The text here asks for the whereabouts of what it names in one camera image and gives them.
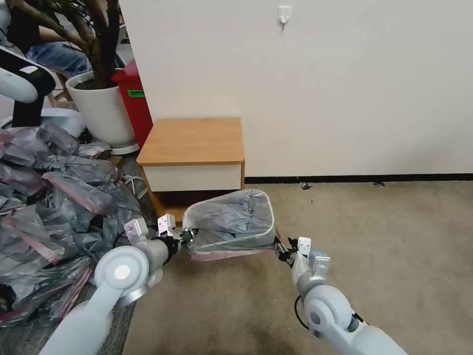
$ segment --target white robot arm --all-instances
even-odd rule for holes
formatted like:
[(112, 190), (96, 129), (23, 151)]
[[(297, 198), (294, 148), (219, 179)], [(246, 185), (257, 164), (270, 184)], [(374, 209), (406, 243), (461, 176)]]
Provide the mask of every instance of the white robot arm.
[(163, 277), (162, 266), (185, 243), (174, 236), (174, 218), (158, 219), (159, 239), (146, 238), (143, 218), (125, 224), (131, 246), (112, 249), (98, 262), (94, 279), (97, 290), (89, 301), (75, 307), (59, 324), (39, 355), (95, 355), (107, 338), (112, 324), (112, 309), (136, 301)]
[[(161, 217), (158, 229), (164, 237), (149, 240), (142, 218), (127, 223), (131, 246), (112, 249), (100, 259), (94, 275), (96, 292), (64, 318), (39, 355), (97, 354), (110, 331), (115, 304), (123, 306), (144, 295), (161, 280), (162, 266), (181, 244), (192, 242), (195, 230), (174, 235), (174, 226), (171, 215)], [(292, 265), (298, 299), (303, 301), (312, 334), (327, 339), (340, 355), (407, 355), (381, 329), (364, 322), (338, 289), (325, 285), (330, 258), (310, 251), (310, 239), (299, 238), (290, 250), (278, 239), (274, 246), (279, 259)]]
[[(299, 249), (301, 245), (306, 249), (307, 243), (310, 245), (310, 239), (299, 238)], [(293, 281), (303, 301), (308, 328), (315, 336), (327, 339), (340, 355), (407, 355), (385, 332), (363, 321), (342, 292), (325, 284), (330, 266), (327, 255), (297, 252), (293, 259)]]

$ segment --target floor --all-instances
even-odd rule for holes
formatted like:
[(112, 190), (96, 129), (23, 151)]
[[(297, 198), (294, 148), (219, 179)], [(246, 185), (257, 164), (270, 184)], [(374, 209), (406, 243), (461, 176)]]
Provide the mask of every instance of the floor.
[[(471, 354), (473, 182), (252, 185), (285, 237), (332, 257), (329, 284), (409, 354)], [(297, 322), (290, 269), (271, 253), (192, 263), (136, 305), (123, 354), (334, 354)]]

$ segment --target wooden nightstand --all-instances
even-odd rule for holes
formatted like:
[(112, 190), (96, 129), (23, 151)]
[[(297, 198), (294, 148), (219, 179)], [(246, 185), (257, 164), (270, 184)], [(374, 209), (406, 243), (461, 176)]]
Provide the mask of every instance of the wooden nightstand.
[(241, 119), (158, 119), (136, 160), (158, 216), (244, 188)]

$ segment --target pile of plastic bags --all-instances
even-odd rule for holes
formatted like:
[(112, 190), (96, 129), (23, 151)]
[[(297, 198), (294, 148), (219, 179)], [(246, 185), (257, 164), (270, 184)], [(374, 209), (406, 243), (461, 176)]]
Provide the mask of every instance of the pile of plastic bags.
[(116, 167), (97, 159), (109, 152), (50, 121), (0, 129), (0, 326), (37, 310), (62, 319), (123, 225), (141, 216)]

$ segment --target white wall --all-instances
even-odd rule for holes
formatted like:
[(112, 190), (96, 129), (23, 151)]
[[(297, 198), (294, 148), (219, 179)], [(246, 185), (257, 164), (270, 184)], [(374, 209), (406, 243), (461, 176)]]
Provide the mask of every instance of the white wall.
[(247, 176), (473, 173), (470, 0), (120, 3), (153, 118), (241, 116)]

